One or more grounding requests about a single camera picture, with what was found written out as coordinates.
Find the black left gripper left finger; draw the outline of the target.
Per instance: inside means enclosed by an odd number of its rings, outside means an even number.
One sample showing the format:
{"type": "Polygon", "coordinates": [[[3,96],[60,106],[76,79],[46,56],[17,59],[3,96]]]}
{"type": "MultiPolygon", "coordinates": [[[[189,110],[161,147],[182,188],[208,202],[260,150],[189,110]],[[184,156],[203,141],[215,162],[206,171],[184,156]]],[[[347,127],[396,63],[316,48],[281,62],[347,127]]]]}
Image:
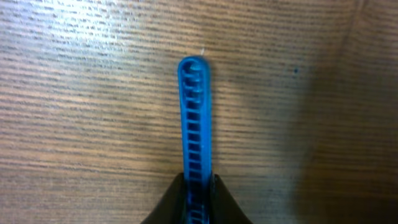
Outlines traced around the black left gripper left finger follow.
{"type": "Polygon", "coordinates": [[[141,224],[186,223],[186,193],[184,175],[179,173],[141,224]]]}

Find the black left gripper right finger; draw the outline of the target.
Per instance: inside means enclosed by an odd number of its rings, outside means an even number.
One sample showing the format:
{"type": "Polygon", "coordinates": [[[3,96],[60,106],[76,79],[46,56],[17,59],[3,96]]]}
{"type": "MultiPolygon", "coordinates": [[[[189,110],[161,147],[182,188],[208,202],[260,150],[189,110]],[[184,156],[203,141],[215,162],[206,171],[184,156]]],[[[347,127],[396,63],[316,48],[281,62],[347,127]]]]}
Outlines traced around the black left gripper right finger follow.
{"type": "Polygon", "coordinates": [[[209,190],[210,224],[252,224],[218,174],[213,174],[209,190]]]}

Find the blue disposable razor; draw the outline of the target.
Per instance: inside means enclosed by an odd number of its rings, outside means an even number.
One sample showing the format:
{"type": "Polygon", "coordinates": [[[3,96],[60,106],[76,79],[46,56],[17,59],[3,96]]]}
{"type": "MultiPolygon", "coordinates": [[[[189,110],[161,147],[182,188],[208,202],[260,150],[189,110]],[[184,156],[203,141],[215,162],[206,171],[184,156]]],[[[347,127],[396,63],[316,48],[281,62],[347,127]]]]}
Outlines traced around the blue disposable razor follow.
{"type": "Polygon", "coordinates": [[[183,58],[177,69],[183,149],[183,174],[187,186],[186,222],[210,222],[211,70],[202,56],[183,58]]]}

